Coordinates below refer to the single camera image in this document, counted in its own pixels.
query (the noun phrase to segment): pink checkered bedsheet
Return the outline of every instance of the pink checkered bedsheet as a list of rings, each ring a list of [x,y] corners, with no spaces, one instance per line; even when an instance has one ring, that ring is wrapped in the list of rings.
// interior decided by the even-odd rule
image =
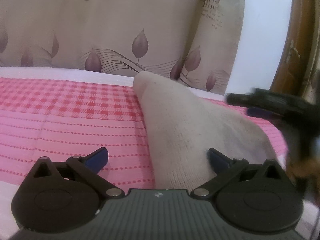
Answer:
[[[64,161],[104,146],[109,163],[100,176],[125,191],[153,188],[147,133],[132,87],[0,78],[0,92],[0,180],[19,185],[41,156]],[[273,125],[249,119],[269,136],[278,156],[286,152]]]

